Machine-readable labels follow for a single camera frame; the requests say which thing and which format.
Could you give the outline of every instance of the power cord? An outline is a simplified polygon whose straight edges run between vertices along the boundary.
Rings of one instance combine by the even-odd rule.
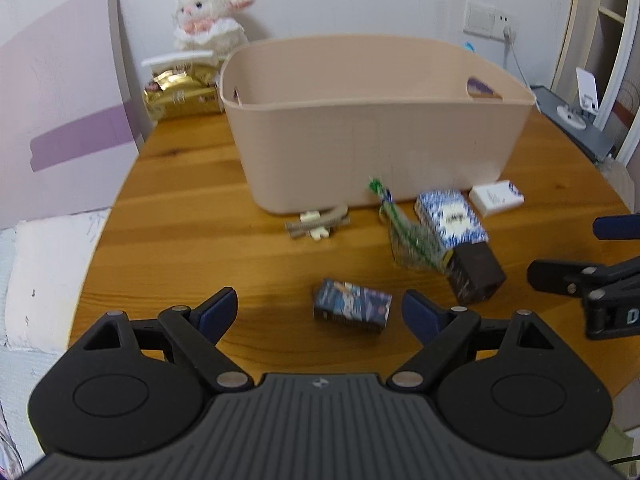
[[[516,48],[514,46],[514,43],[516,41],[516,32],[509,25],[507,25],[504,28],[504,39],[507,42],[507,44],[511,47],[511,53],[513,54],[513,59],[516,60],[516,66],[518,67],[518,72],[520,72],[520,77],[524,81],[524,84],[527,85],[527,88],[529,88],[529,90],[531,90],[531,92],[533,93],[533,88],[531,88],[531,85],[527,82],[527,78],[524,77],[524,73],[520,68],[520,63],[518,62],[518,56],[516,56]],[[540,105],[538,104],[537,97],[536,97],[536,108],[538,109],[538,111],[540,111]]]
[[[625,462],[634,462],[635,460],[640,460],[640,455],[623,456],[622,458],[609,460],[609,465],[623,464]]]

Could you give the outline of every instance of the dark brown box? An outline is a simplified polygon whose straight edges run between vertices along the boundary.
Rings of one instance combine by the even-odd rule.
[[[488,300],[507,279],[486,242],[460,244],[453,249],[447,275],[460,305]]]

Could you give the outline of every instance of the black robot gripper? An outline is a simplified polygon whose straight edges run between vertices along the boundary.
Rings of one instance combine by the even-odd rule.
[[[580,298],[589,339],[640,334],[640,256],[609,267],[534,260],[527,281],[540,292]]]
[[[609,394],[535,313],[481,319],[409,290],[402,318],[423,348],[384,383],[269,373],[254,385],[215,347],[237,311],[225,288],[153,320],[103,315],[31,396],[46,456],[25,478],[616,478],[593,452]]]

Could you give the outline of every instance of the white bedsheet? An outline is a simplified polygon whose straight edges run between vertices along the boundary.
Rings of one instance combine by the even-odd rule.
[[[108,214],[94,211],[16,226],[4,311],[11,348],[65,351],[84,276]]]
[[[11,269],[15,259],[15,229],[0,231],[0,344],[6,344],[6,327],[4,325],[4,301],[9,286]]]
[[[60,355],[0,346],[0,399],[9,433],[27,470],[43,455],[27,416],[27,402],[38,381]]]

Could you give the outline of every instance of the white plush bunny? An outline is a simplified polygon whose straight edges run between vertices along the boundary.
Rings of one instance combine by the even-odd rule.
[[[175,0],[175,47],[213,50],[226,57],[247,43],[244,28],[231,16],[254,0]]]

